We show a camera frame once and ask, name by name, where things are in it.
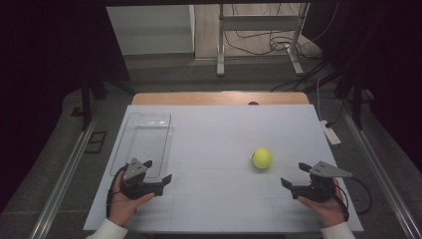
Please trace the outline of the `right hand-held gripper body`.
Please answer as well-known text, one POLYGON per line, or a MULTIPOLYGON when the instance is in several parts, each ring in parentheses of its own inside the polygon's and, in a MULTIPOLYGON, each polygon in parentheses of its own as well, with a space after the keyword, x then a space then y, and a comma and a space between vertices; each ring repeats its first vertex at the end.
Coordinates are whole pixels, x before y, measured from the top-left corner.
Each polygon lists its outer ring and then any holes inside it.
POLYGON ((311 184, 308 186, 295 186, 291 193, 294 199, 299 196, 308 198, 317 203, 329 201, 335 196, 335 188, 333 180, 337 177, 351 178, 352 173, 333 166, 324 161, 318 162, 315 166, 311 166, 308 172, 311 184))

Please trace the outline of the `yellow tennis ball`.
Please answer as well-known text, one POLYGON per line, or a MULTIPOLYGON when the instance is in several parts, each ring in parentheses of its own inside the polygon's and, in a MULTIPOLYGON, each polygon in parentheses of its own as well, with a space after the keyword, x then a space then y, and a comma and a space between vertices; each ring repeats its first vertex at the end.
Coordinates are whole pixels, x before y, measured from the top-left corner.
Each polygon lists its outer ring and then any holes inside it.
POLYGON ((272 163, 272 154, 266 148, 257 148, 253 152, 252 161, 257 168, 266 169, 272 163))

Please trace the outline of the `white cabinet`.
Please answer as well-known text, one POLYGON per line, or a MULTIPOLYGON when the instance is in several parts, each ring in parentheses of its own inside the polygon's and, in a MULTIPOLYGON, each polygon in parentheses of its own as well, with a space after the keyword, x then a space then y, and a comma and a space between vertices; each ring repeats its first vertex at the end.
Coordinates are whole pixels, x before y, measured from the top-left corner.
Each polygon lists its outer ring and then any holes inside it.
POLYGON ((124 55, 194 52, 192 5, 107 7, 124 55))

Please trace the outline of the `person's right hand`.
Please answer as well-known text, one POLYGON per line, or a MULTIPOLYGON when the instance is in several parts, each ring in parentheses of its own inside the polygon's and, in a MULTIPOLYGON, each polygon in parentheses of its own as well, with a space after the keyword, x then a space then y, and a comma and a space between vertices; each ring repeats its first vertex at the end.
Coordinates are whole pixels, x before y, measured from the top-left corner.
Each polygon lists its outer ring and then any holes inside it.
POLYGON ((331 227, 345 222, 344 213, 342 209, 343 199, 341 190, 338 188, 338 181, 333 180, 335 188, 335 198, 323 203, 314 202, 308 198, 299 196, 298 201, 306 207, 312 209, 319 215, 322 224, 325 227, 331 227))

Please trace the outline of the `black floor frame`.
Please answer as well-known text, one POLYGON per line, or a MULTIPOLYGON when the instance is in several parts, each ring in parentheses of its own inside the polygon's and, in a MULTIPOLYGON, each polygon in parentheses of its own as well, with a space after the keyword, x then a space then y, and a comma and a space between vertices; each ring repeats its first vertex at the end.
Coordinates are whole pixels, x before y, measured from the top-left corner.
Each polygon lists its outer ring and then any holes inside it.
POLYGON ((94 131, 85 148, 85 153, 99 154, 102 152, 103 146, 106 141, 106 131, 94 131))

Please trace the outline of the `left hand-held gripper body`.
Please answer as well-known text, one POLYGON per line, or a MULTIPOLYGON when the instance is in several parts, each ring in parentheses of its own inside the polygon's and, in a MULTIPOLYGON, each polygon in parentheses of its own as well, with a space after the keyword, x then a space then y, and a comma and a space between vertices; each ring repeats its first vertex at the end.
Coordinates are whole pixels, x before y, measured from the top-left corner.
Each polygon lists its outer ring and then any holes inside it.
POLYGON ((149 168, 146 168, 136 158, 125 167, 124 175, 120 183, 120 191, 129 199, 138 199, 149 193, 155 196, 163 194, 163 187, 158 187, 158 182, 145 182, 144 178, 149 168))

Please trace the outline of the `person's left hand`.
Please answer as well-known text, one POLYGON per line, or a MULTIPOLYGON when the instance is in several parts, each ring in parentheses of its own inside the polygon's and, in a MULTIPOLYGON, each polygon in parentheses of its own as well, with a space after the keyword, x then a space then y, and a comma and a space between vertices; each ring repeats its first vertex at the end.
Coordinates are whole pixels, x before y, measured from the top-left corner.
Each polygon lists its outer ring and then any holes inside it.
POLYGON ((112 189, 112 198, 107 219, 117 226, 124 227, 134 215, 137 208, 154 197, 154 193, 149 193, 138 199, 129 199, 120 192, 120 183, 116 182, 112 189))

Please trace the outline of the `black curtain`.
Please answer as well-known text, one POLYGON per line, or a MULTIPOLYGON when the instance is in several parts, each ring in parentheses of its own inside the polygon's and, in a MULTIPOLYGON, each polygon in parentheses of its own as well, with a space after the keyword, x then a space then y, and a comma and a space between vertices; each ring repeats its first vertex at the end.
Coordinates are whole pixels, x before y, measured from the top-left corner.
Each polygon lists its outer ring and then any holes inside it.
POLYGON ((346 72, 336 95, 370 91, 372 112, 422 172, 422 0, 316 0, 303 35, 346 72))
POLYGON ((70 0, 0 0, 0 213, 34 165, 63 110, 87 82, 128 71, 106 6, 70 0))

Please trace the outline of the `black metal stand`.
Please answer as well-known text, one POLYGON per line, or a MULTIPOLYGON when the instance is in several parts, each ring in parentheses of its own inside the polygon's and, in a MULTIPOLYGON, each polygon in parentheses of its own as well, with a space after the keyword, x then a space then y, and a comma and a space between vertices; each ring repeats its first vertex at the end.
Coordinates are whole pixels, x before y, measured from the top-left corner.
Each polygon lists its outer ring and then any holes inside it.
POLYGON ((86 131, 92 121, 91 94, 94 94, 96 100, 105 100, 106 88, 104 82, 107 82, 134 96, 136 90, 125 84, 128 81, 129 73, 127 68, 116 74, 101 70, 84 71, 81 76, 82 110, 79 112, 79 115, 83 117, 82 131, 86 131))
POLYGON ((341 99, 342 103, 346 101, 354 125, 359 130, 363 130, 361 123, 361 105, 373 101, 372 97, 369 97, 367 100, 362 97, 362 93, 366 90, 363 67, 356 62, 349 62, 339 71, 341 72, 341 79, 334 89, 334 96, 337 99, 341 99))

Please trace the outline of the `aluminium rail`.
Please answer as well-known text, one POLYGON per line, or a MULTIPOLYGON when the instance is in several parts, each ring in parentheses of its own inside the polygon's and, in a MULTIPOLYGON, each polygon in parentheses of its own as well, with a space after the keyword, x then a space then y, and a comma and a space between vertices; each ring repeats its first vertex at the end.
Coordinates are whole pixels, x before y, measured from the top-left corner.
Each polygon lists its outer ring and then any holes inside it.
POLYGON ((69 185, 73 179, 75 171, 84 154, 84 150, 88 144, 90 136, 98 121, 100 110, 96 110, 92 119, 85 126, 85 129, 80 133, 76 145, 74 146, 67 162, 60 173, 57 182, 55 183, 50 196, 38 217, 35 226, 29 236, 29 239, 46 239, 52 227, 55 217, 58 213, 60 205, 67 193, 69 185))
POLYGON ((342 114, 347 121, 351 131, 354 133, 356 140, 363 150, 365 159, 374 174, 383 194, 391 206, 402 230, 407 239, 422 239, 422 230, 416 223, 411 211, 405 204, 403 198, 393 185, 387 171, 382 166, 377 154, 367 139, 364 131, 359 129, 352 119, 351 109, 347 104, 341 103, 342 114))

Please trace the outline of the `wooden table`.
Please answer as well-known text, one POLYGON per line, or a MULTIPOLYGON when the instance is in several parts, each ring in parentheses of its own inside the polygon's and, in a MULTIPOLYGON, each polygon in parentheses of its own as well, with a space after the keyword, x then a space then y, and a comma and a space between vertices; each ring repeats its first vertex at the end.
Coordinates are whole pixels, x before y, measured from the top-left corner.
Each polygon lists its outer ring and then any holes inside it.
POLYGON ((134 106, 244 106, 308 105, 304 93, 221 92, 221 93, 140 93, 134 106))

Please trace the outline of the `clear plastic tray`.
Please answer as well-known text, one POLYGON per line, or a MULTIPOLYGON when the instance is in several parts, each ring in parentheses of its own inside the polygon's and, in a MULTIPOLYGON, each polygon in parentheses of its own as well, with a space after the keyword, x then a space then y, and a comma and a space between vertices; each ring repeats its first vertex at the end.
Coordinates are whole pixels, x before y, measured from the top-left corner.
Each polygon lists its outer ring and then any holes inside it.
POLYGON ((110 175, 136 158, 140 163, 152 161, 146 171, 146 181, 159 181, 166 172, 170 146, 171 114, 129 113, 123 120, 121 134, 116 140, 110 175))

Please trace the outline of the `white power strip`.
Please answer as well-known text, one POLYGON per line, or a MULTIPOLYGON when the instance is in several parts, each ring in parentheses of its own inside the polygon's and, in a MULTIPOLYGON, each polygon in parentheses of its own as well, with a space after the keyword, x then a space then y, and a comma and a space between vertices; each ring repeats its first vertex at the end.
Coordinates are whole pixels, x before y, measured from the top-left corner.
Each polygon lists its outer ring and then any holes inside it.
POLYGON ((328 125, 328 122, 326 120, 321 120, 319 122, 322 131, 330 145, 339 145, 341 144, 341 140, 337 136, 337 134, 334 132, 334 130, 328 125))

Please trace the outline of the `grey metal desk frame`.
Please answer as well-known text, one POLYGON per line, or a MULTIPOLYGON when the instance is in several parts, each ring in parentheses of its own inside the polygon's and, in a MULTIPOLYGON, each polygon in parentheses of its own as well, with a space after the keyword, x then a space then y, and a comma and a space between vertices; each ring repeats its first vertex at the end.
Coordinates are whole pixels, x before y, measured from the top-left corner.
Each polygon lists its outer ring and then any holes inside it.
POLYGON ((298 76, 305 74, 297 54, 296 45, 305 22, 308 3, 303 3, 297 16, 229 16, 224 14, 223 5, 219 5, 219 44, 217 54, 217 75, 225 74, 223 35, 226 31, 293 31, 294 35, 286 52, 298 76))

